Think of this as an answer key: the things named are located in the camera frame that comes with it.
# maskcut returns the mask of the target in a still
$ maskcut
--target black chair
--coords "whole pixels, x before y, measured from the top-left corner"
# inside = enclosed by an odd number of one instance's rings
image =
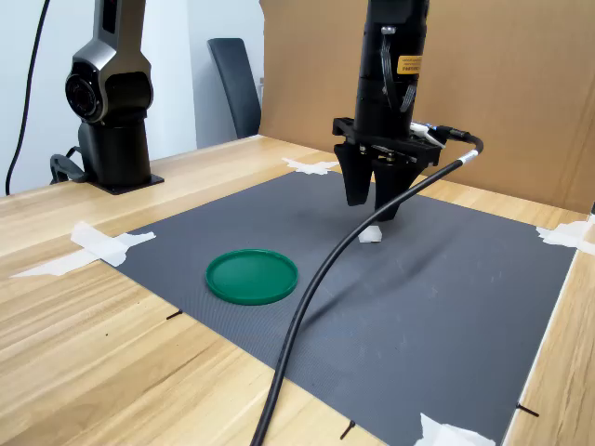
[[[211,39],[208,45],[225,88],[238,138],[256,135],[260,127],[260,103],[244,41]]]

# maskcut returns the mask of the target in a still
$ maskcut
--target yellow label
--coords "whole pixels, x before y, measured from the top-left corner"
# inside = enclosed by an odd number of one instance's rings
[[[397,74],[419,74],[421,71],[421,56],[400,56],[397,64]]]

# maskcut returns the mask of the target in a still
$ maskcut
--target black mark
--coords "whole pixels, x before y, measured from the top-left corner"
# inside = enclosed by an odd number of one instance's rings
[[[344,439],[345,436],[347,434],[350,433],[350,430],[352,430],[355,427],[355,422],[353,420],[350,420],[350,425],[347,426],[347,429],[345,429],[345,432],[343,432],[343,434],[341,435],[340,439]]]
[[[519,402],[517,402],[517,409],[521,409],[523,412],[527,412],[532,416],[539,416],[539,413],[534,412],[531,409],[527,409],[526,407],[522,406]]]
[[[169,316],[167,316],[165,318],[166,321],[169,321],[171,318],[175,318],[176,316],[178,316],[179,314],[182,314],[183,311],[181,309],[179,309],[178,311],[176,311],[174,314],[170,314]]]

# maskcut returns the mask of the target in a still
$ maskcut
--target white wall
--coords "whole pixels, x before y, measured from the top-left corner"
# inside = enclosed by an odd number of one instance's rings
[[[206,41],[244,39],[255,84],[264,76],[264,16],[258,0],[188,0],[197,147],[236,139],[217,66]]]
[[[31,48],[43,0],[4,2],[0,15],[0,175],[17,145]],[[152,159],[196,147],[186,0],[148,0],[142,51],[152,64],[147,119]],[[52,0],[35,72],[29,120],[11,192],[49,183],[49,157],[77,144],[80,121],[64,97],[73,54],[93,34],[94,0]]]

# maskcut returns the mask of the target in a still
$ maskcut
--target tape strip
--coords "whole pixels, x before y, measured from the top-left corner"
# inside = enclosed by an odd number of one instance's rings
[[[583,253],[595,256],[595,228],[593,223],[595,223],[595,216],[591,215],[587,221],[573,221],[569,224],[561,223],[555,230],[535,229],[544,243],[576,248]]]
[[[71,240],[83,246],[84,249],[50,260],[43,265],[27,269],[11,277],[41,276],[45,274],[61,276],[99,259],[118,267],[126,260],[126,251],[129,247],[154,238],[155,234],[153,232],[139,235],[124,233],[112,238],[81,221],[74,226]]]
[[[336,161],[321,161],[316,164],[304,164],[290,160],[289,158],[282,158],[282,160],[287,163],[287,167],[293,167],[296,169],[296,172],[303,172],[306,175],[326,175],[328,173],[328,169],[335,167],[338,164]]]
[[[477,432],[450,425],[441,425],[421,414],[423,438],[415,446],[496,446],[496,443]]]

